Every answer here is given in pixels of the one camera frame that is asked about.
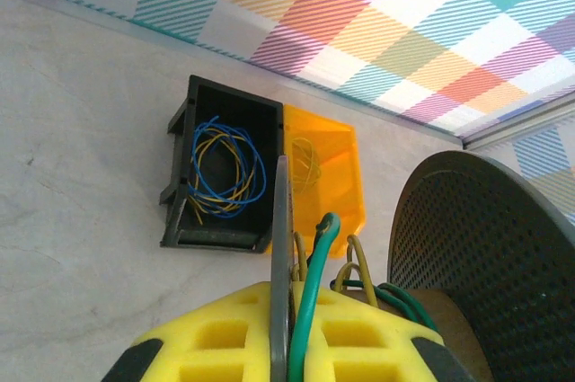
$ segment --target perforated black container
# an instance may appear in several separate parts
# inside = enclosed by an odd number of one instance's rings
[[[188,202],[188,180],[195,179],[190,165],[196,126],[219,116],[217,122],[245,129],[263,161],[267,186],[261,198],[235,218],[203,215],[201,225]],[[276,163],[283,153],[283,105],[254,94],[190,76],[188,98],[168,125],[174,134],[172,178],[160,195],[168,206],[161,246],[209,247],[261,253],[270,243]],[[235,166],[229,154],[210,150],[202,160],[202,173],[213,187],[233,184]]]

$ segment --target wire spool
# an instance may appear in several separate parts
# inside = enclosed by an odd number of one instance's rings
[[[260,153],[248,133],[241,128],[217,123],[218,116],[201,123],[194,131],[190,163],[195,178],[188,181],[188,200],[198,222],[203,225],[202,214],[216,218],[234,218],[261,198],[266,190],[266,172]],[[222,146],[234,159],[234,184],[223,191],[215,191],[202,171],[205,156]]]
[[[292,183],[294,192],[303,193],[314,187],[322,176],[319,157],[314,144],[307,138],[292,140],[294,174]]]

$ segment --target green wire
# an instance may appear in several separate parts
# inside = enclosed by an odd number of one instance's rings
[[[330,288],[332,288],[334,284],[335,284],[335,280],[332,280],[332,282],[330,283]],[[361,280],[344,280],[343,286],[349,286],[351,288],[362,288],[362,289],[364,288],[363,281],[361,281]],[[417,316],[413,313],[413,311],[410,309],[410,307],[407,306],[407,304],[405,304],[403,301],[394,297],[391,294],[387,294],[387,293],[383,292],[381,289],[376,288],[373,285],[372,285],[372,288],[374,289],[374,291],[376,293],[376,297],[378,297],[379,299],[381,299],[385,303],[389,304],[391,307],[394,307],[397,310],[399,310],[410,321],[415,322],[415,323],[419,322],[417,319]]]
[[[309,333],[314,319],[315,303],[322,279],[323,267],[327,260],[333,240],[340,232],[341,222],[337,214],[327,213],[322,221],[315,227],[314,257],[307,269],[304,292],[302,293],[299,311],[297,312],[296,326],[289,345],[287,380],[289,382],[304,381],[304,363]]]
[[[380,289],[388,290],[396,297],[398,297],[401,301],[403,301],[405,304],[407,304],[409,307],[411,307],[411,309],[417,314],[419,320],[429,329],[435,332],[438,330],[438,327],[435,325],[433,319],[431,319],[425,308],[423,308],[421,303],[417,299],[415,299],[409,292],[395,286],[392,283],[382,283],[380,285],[377,285],[377,287]]]

